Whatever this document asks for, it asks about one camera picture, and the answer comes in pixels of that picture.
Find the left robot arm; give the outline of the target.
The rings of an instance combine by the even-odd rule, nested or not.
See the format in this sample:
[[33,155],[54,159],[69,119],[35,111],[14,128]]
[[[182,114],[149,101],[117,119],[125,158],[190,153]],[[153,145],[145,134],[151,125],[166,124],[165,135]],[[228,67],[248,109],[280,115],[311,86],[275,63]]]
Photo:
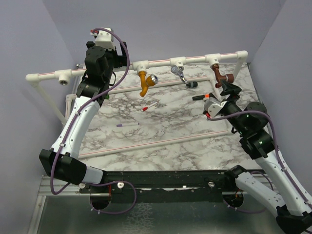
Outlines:
[[116,50],[105,49],[93,42],[87,43],[86,71],[78,86],[70,117],[57,141],[39,155],[48,176],[75,185],[90,183],[99,193],[106,190],[106,172],[87,166],[78,160],[78,155],[91,120],[107,98],[114,69],[127,66],[127,44],[123,42],[120,46],[122,54],[118,55]]

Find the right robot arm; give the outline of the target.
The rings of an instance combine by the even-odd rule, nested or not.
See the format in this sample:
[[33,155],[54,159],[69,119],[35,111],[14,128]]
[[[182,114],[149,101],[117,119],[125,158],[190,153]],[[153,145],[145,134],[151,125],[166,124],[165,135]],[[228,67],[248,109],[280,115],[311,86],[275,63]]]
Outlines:
[[265,198],[264,206],[272,207],[277,224],[286,234],[300,234],[312,226],[312,196],[291,171],[278,148],[271,118],[264,104],[251,102],[241,110],[236,101],[241,88],[222,81],[219,115],[227,119],[240,134],[243,150],[266,172],[281,196],[269,198],[264,189],[255,189],[252,196]]

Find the brown water faucet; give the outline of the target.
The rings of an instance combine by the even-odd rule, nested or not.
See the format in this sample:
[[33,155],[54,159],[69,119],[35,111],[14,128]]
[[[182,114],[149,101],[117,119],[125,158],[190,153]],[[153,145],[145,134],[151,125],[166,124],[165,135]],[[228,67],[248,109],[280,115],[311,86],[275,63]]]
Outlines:
[[219,64],[213,64],[211,66],[211,69],[213,70],[214,72],[214,75],[215,75],[215,79],[216,79],[216,84],[215,84],[215,87],[216,88],[220,88],[222,86],[222,81],[225,80],[226,82],[229,82],[229,83],[233,83],[234,82],[234,76],[233,74],[225,74],[225,75],[222,75],[219,71]]

